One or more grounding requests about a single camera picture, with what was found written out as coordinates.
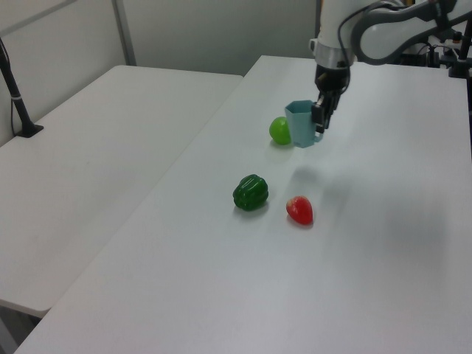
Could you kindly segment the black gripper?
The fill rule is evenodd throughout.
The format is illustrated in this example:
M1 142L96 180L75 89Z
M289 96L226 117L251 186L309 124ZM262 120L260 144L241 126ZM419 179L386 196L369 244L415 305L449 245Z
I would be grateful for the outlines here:
M330 119L337 109L339 97L350 83L350 68L329 69L318 65L314 80L319 97L311 106L311 119L318 134L329 128Z

